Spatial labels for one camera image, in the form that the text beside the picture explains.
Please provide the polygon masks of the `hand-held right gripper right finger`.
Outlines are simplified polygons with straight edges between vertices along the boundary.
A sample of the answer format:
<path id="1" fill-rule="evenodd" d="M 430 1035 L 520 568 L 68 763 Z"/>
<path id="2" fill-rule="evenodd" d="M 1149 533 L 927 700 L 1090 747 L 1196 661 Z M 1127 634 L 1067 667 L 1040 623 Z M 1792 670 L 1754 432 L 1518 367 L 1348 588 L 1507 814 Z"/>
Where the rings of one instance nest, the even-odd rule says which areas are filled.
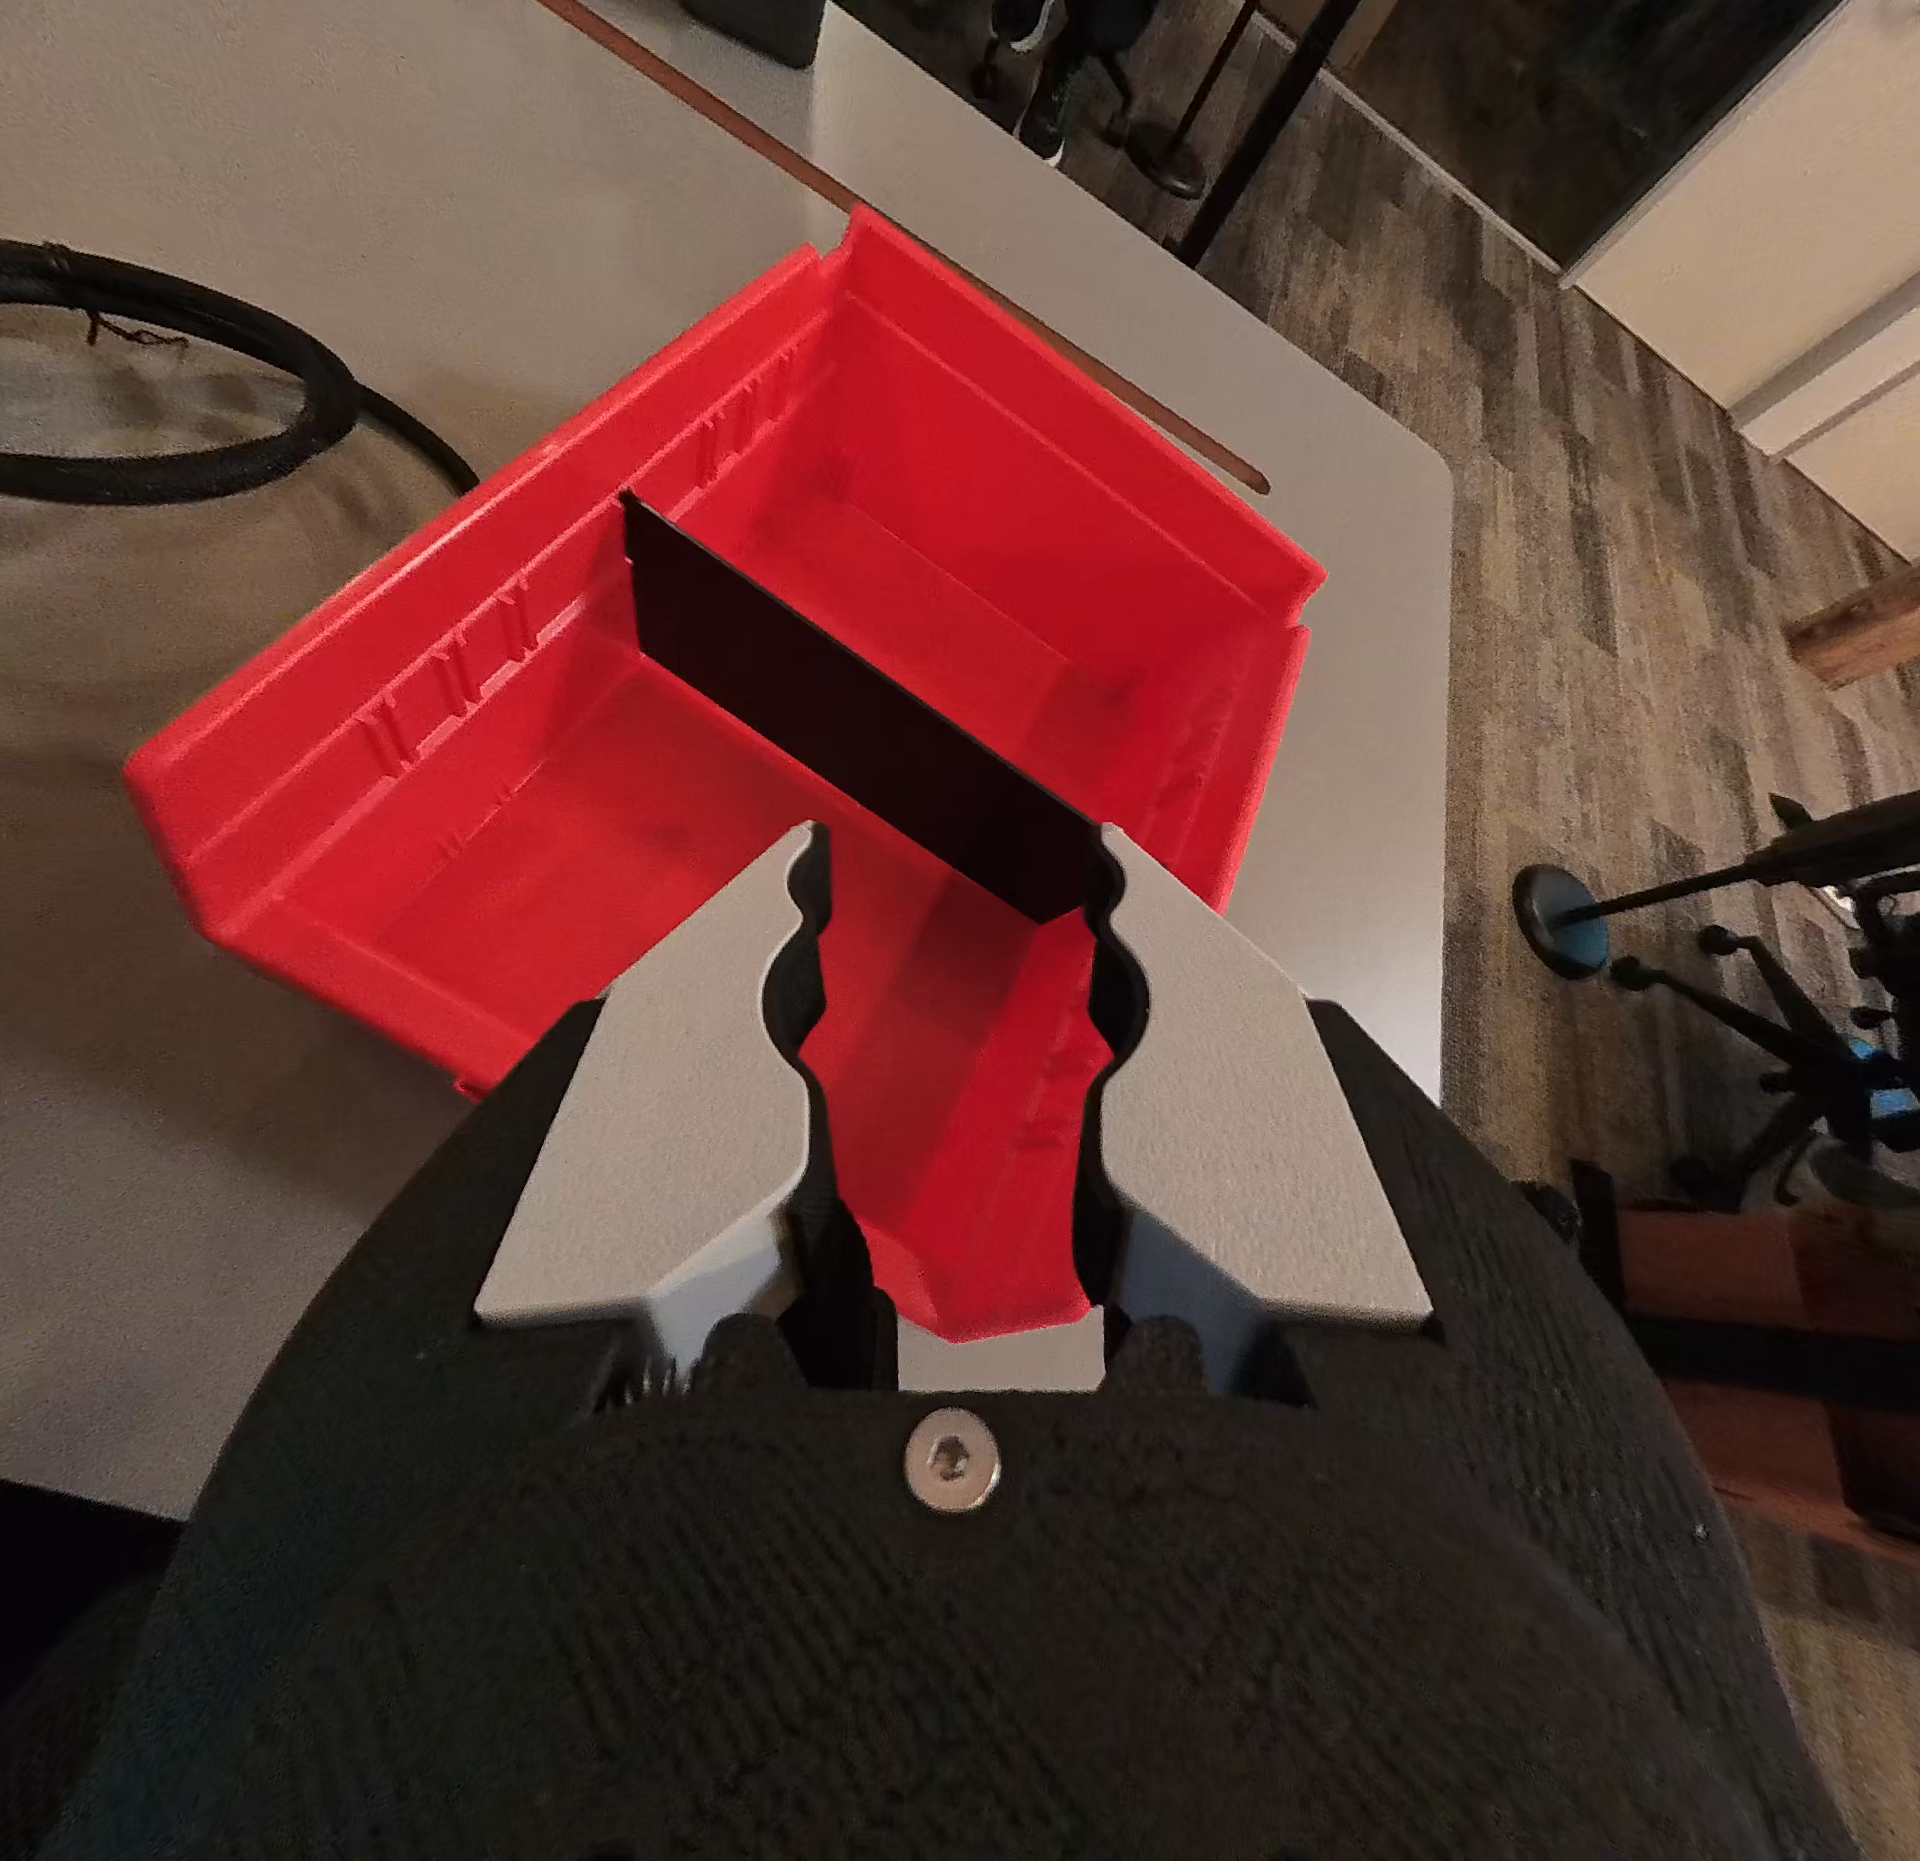
<path id="1" fill-rule="evenodd" d="M 1270 1385 L 1290 1328 L 1434 1317 L 1300 986 L 1120 824 L 1090 839 L 1072 1266 L 1108 1321 L 1186 1325 L 1207 1385 Z"/>

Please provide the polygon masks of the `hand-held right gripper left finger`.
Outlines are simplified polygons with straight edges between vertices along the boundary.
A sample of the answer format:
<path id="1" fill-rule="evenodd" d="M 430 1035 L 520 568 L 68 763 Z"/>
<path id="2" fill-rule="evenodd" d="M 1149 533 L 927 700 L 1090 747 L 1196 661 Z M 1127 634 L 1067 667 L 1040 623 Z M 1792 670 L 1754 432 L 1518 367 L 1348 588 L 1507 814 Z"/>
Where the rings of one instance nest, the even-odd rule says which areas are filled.
<path id="1" fill-rule="evenodd" d="M 898 1313 L 840 1194 L 826 1088 L 832 840 L 804 821 L 597 998 L 475 1295 L 493 1330 L 627 1330 L 689 1381 L 722 1321 L 786 1333 L 830 1389 L 898 1381 Z"/>

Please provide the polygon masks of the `black floor lamp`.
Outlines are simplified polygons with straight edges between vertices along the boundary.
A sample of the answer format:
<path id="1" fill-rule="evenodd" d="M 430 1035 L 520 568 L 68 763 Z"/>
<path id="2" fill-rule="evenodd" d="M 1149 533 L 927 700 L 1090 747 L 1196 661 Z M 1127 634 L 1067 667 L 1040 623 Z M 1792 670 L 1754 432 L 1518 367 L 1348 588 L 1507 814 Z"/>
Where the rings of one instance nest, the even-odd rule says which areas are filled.
<path id="1" fill-rule="evenodd" d="M 1602 897 L 1567 866 L 1525 865 L 1513 880 L 1511 908 L 1526 945 L 1553 974 L 1589 979 L 1613 959 L 1608 923 L 1620 914 L 1737 885 L 1833 888 L 1848 903 L 1916 888 L 1917 791 L 1823 819 L 1780 793 L 1772 796 L 1772 809 L 1780 831 L 1740 861 L 1628 894 Z"/>

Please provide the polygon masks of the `red plastic bin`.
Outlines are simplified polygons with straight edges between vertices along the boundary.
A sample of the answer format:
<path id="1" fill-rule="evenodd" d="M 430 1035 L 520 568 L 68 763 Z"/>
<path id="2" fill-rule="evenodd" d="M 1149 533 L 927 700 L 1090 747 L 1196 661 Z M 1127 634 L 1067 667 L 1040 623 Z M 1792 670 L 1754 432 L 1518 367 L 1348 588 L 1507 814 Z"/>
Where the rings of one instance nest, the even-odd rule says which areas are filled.
<path id="1" fill-rule="evenodd" d="M 1088 840 L 1223 912 L 1325 568 L 867 210 L 139 747 L 196 929 L 491 1090 L 800 821 L 902 1317 L 1079 1319 Z"/>

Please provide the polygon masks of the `wooden post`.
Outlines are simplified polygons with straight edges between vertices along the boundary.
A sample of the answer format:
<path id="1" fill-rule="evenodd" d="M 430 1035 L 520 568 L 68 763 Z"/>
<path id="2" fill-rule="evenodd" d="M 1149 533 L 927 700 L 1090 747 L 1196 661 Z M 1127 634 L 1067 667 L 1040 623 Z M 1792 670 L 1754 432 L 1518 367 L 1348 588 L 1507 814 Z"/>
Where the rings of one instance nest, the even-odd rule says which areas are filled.
<path id="1" fill-rule="evenodd" d="M 1785 626 L 1789 657 L 1843 690 L 1917 661 L 1917 561 Z"/>

